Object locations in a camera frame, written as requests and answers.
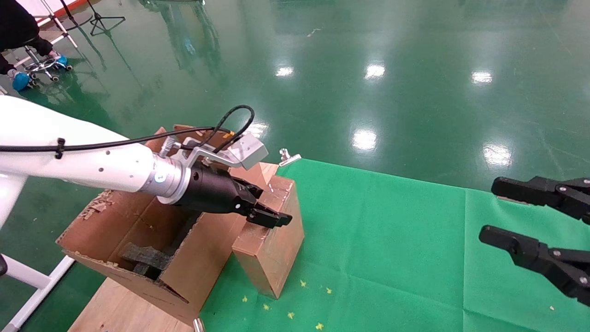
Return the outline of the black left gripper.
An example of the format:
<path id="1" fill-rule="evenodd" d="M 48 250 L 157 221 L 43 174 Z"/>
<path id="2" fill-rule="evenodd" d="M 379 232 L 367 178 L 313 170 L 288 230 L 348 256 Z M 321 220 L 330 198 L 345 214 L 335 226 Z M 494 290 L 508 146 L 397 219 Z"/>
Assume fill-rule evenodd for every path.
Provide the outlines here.
<path id="1" fill-rule="evenodd" d="M 177 205 L 204 213 L 238 213 L 268 229 L 288 225 L 293 216 L 257 204 L 263 189 L 228 171 L 203 165 L 190 169 L 189 183 Z"/>

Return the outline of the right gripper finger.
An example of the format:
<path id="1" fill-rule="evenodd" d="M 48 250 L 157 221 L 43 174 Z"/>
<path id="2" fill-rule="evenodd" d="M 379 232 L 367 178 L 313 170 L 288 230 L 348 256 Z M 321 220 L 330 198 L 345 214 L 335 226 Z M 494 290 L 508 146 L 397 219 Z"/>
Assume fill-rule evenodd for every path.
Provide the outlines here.
<path id="1" fill-rule="evenodd" d="M 537 176 L 528 181 L 518 181 L 498 177 L 493 181 L 491 192 L 497 197 L 512 201 L 548 206 L 575 220 L 590 224 L 590 180 L 588 178 L 558 181 Z"/>
<path id="2" fill-rule="evenodd" d="M 479 240 L 508 252 L 514 265 L 542 275 L 563 295 L 590 305 L 589 251 L 550 248 L 532 237 L 492 225 L 481 228 Z"/>

